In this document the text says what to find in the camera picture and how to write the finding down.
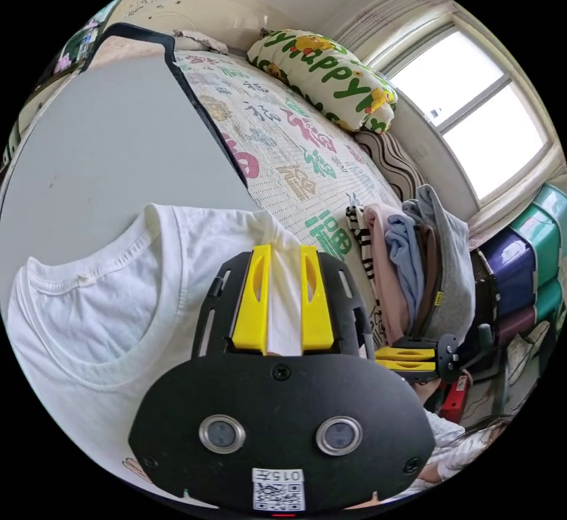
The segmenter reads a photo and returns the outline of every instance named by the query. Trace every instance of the hair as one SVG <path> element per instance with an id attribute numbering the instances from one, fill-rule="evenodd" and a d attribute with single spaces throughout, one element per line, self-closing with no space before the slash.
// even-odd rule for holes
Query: hair
<path id="1" fill-rule="evenodd" d="M 496 428 L 502 430 L 502 428 L 507 427 L 512 420 L 517 416 L 518 412 L 520 411 L 523 403 L 520 403 L 518 406 L 513 408 L 512 410 L 503 413 L 503 414 L 492 414 L 485 418 L 482 418 L 472 426 L 465 428 L 464 433 L 460 436 L 453 439 L 446 447 L 455 447 L 462 443 L 465 439 L 468 439 L 470 436 L 483 431 L 487 436 L 489 436 Z M 487 437 L 485 440 L 485 449 L 486 450 L 489 445 L 491 444 L 490 437 Z"/>

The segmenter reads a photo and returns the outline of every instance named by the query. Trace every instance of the sticker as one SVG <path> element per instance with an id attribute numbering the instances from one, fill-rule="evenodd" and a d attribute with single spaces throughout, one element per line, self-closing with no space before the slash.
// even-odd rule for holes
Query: sticker
<path id="1" fill-rule="evenodd" d="M 463 375 L 461 377 L 459 377 L 459 381 L 457 382 L 457 387 L 455 389 L 456 392 L 462 392 L 463 390 L 465 390 L 465 386 L 467 385 L 467 377 L 466 375 Z"/>
<path id="2" fill-rule="evenodd" d="M 301 469 L 252 469 L 254 510 L 297 512 L 305 510 Z"/>

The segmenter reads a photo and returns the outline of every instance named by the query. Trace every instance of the camera lens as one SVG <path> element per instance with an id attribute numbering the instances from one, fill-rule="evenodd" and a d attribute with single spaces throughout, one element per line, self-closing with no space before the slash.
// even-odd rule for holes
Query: camera lens
<path id="1" fill-rule="evenodd" d="M 354 418 L 337 416 L 320 425 L 315 440 L 319 449 L 327 455 L 347 455 L 360 445 L 362 428 Z"/>
<path id="2" fill-rule="evenodd" d="M 203 420 L 199 427 L 201 443 L 214 453 L 234 453 L 244 444 L 244 428 L 231 418 L 217 414 Z"/>

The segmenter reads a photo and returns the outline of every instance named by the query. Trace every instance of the table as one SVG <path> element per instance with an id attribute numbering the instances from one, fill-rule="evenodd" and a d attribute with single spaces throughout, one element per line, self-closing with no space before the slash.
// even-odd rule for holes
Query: table
<path id="1" fill-rule="evenodd" d="M 258 210 L 163 55 L 88 68 L 45 109 L 7 186 L 2 316 L 27 258 L 84 258 L 151 202 Z"/>

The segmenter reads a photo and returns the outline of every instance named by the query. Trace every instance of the window frame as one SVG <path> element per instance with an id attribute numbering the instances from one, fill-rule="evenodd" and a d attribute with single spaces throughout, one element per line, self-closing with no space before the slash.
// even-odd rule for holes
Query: window frame
<path id="1" fill-rule="evenodd" d="M 447 38 L 451 34 L 455 32 L 460 32 L 466 38 L 468 38 L 471 42 L 473 42 L 479 50 L 481 50 L 490 60 L 497 65 L 502 70 L 502 76 L 496 80 L 492 85 L 488 86 L 482 93 L 477 95 L 471 101 L 463 105 L 460 109 L 455 111 L 450 117 L 445 119 L 441 124 L 434 125 L 430 118 L 426 115 L 426 112 L 419 109 L 416 104 L 413 104 L 415 109 L 419 109 L 420 114 L 423 118 L 429 123 L 429 126 L 433 128 L 439 140 L 442 142 L 444 148 L 449 152 L 449 154 L 453 157 L 454 160 L 457 161 L 457 164 L 460 167 L 461 172 L 464 174 L 463 180 L 468 184 L 469 190 L 471 191 L 472 195 L 474 196 L 478 209 L 482 209 L 485 205 L 489 204 L 490 202 L 496 200 L 498 197 L 506 193 L 510 188 L 514 187 L 522 178 L 524 178 L 541 160 L 544 156 L 549 152 L 550 147 L 552 146 L 552 141 L 550 140 L 548 133 L 544 127 L 543 121 L 539 116 L 537 110 L 535 109 L 534 105 L 532 105 L 531 101 L 529 100 L 528 96 L 520 86 L 520 84 L 514 80 L 512 73 L 506 70 L 501 63 L 490 53 L 484 45 L 482 45 L 474 36 L 472 36 L 467 30 L 463 29 L 463 27 L 459 26 L 457 22 L 450 22 L 449 24 L 445 24 L 439 27 L 437 30 L 431 32 L 426 37 L 422 38 L 420 41 L 416 42 L 413 46 L 409 47 L 404 53 L 400 56 L 395 58 L 389 64 L 386 64 L 382 69 L 381 73 L 387 78 L 392 79 L 398 72 L 404 69 L 407 65 L 417 59 L 420 55 L 425 53 L 429 48 Z M 526 110 L 527 114 L 532 120 L 534 127 L 536 128 L 541 140 L 542 140 L 542 148 L 537 152 L 537 154 L 527 163 L 524 167 L 522 167 L 518 172 L 516 172 L 511 178 L 509 178 L 505 183 L 500 185 L 494 191 L 490 192 L 488 195 L 483 197 L 482 199 L 478 199 L 478 195 L 476 190 L 474 189 L 464 166 L 455 156 L 453 151 L 451 150 L 449 144 L 445 140 L 444 134 L 451 130 L 454 126 L 459 124 L 462 120 L 467 118 L 471 115 L 474 111 L 479 109 L 484 103 L 489 101 L 492 97 L 494 97 L 497 93 L 502 91 L 505 87 L 510 86 L 514 91 L 514 94 L 518 97 L 518 100 L 522 104 L 523 108 Z"/>

